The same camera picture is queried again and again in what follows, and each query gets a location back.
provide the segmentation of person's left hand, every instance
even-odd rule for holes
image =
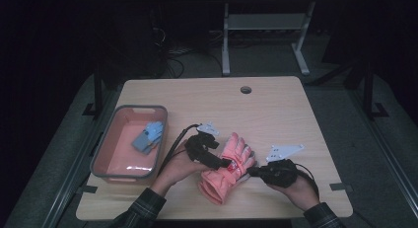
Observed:
[[[166,167],[150,186],[151,190],[161,196],[165,196],[171,186],[182,181],[189,175],[195,172],[210,170],[209,167],[190,160],[185,151],[185,142],[186,140],[178,145]]]

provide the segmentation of blue object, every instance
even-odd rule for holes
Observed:
[[[148,122],[145,129],[132,142],[136,150],[148,155],[161,141],[163,124],[160,121]]]

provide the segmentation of plaid shirt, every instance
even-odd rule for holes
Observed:
[[[109,228],[152,227],[165,203],[165,198],[146,188],[127,211],[112,221]],[[304,216],[313,228],[345,227],[325,202],[307,210]]]

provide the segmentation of pink tray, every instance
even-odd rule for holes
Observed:
[[[162,141],[148,155],[137,151],[132,142],[148,122],[160,121],[164,138],[167,110],[162,106],[121,106],[107,125],[91,164],[91,172],[108,182],[136,182],[154,174]]]

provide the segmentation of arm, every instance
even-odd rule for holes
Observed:
[[[272,185],[268,186],[284,193],[294,205],[302,209],[311,227],[345,227],[328,205],[319,201],[314,189],[305,178],[298,176],[296,181],[285,189]]]
[[[117,216],[109,228],[151,227],[166,202],[167,192],[173,185],[195,172],[209,170],[203,164],[190,161],[185,152],[184,142],[176,148],[173,157],[150,187],[141,193],[127,211]]]

